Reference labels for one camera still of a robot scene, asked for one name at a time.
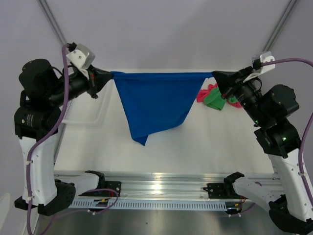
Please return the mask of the blue microfiber towel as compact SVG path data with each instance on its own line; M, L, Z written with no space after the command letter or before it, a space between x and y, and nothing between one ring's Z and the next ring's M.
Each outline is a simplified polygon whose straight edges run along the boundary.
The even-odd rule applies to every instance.
M113 72L131 138L145 145L150 134L181 125L210 72Z

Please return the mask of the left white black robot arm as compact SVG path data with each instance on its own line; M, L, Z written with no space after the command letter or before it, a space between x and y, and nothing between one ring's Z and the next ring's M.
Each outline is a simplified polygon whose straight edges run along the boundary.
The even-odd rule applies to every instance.
M64 85L64 73L46 59L27 62L19 75L23 86L20 106L14 115L15 134L18 136L25 163L25 185L22 196L14 205L21 210L37 209L41 215L51 216L68 208L76 196L91 192L100 196L106 191L103 173L86 171L68 182L55 179L54 147L60 122L65 113L61 110L64 93L69 100L83 93L97 98L113 74L93 66L88 68L87 79L80 71L69 77Z

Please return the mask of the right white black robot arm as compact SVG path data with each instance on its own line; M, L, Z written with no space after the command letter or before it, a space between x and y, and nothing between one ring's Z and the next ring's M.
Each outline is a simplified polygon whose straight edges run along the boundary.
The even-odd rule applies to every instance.
M313 230L313 207L306 194L301 156L301 140L288 117L299 105L292 88L278 84L265 94L250 78L252 68L228 72L213 71L223 98L235 97L256 127L255 136L268 155L284 193L268 191L244 174L235 172L224 178L223 191L228 197L236 195L251 200L268 212L272 222L287 233L306 235Z

